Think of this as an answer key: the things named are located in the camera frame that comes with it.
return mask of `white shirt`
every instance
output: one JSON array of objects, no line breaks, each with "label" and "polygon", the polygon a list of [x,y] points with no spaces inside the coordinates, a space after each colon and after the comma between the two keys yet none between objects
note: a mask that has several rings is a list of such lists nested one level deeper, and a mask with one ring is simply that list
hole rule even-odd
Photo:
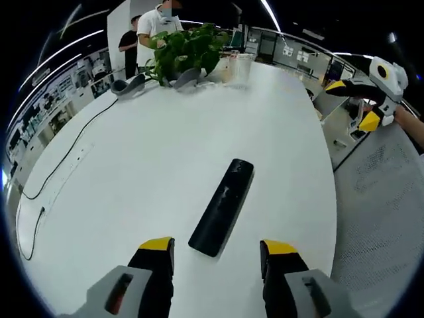
[{"label": "white shirt", "polygon": [[[164,17],[161,12],[158,11],[158,5],[155,9],[146,12],[138,20],[137,35],[147,34],[150,38],[163,31],[173,33],[177,30],[183,31],[180,19],[178,17],[172,17],[171,19]],[[137,64],[139,67],[146,65],[148,59],[154,58],[154,50],[145,47],[138,43],[137,46]]]}]

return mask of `black cylindrical object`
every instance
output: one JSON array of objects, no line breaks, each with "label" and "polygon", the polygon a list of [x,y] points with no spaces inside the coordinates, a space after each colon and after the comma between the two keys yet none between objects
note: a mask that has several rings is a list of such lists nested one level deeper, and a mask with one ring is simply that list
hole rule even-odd
[{"label": "black cylindrical object", "polygon": [[218,255],[237,219],[253,175],[253,165],[234,159],[188,244],[211,257]]}]

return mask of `cup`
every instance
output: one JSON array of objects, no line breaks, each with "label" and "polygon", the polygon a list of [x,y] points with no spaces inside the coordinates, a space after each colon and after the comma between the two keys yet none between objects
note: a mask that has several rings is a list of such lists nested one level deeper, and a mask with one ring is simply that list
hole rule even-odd
[{"label": "cup", "polygon": [[230,73],[232,85],[247,85],[252,67],[253,54],[231,54]]}]

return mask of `green leaves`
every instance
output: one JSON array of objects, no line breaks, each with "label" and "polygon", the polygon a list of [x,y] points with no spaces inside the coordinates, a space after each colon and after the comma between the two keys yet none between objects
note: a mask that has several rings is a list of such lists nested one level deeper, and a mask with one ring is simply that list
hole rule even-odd
[{"label": "green leaves", "polygon": [[208,51],[201,56],[201,68],[204,68],[206,75],[209,75],[217,66],[219,62],[218,51]]},{"label": "green leaves", "polygon": [[[159,40],[165,43],[161,48],[158,48]],[[150,39],[150,48],[155,50],[155,67],[146,74],[162,86],[164,78],[173,79],[191,68],[204,68],[209,75],[217,66],[220,51],[228,41],[227,33],[219,32],[208,23],[194,31],[158,33]]]}]

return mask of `desk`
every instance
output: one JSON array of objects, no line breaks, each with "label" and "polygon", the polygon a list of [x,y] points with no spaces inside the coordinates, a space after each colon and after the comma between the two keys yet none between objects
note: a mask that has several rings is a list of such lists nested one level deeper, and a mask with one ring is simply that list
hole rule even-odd
[{"label": "desk", "polygon": [[[54,313],[73,313],[85,292],[148,239],[173,236],[170,317],[265,317],[261,239],[288,242],[329,275],[336,243],[333,171],[320,122],[301,82],[253,63],[251,88],[208,85],[178,93],[148,83],[82,134],[70,157],[17,217],[24,262]],[[47,146],[25,186],[37,192],[80,129],[115,100],[108,91]],[[233,158],[255,175],[219,258],[187,244]]]}]

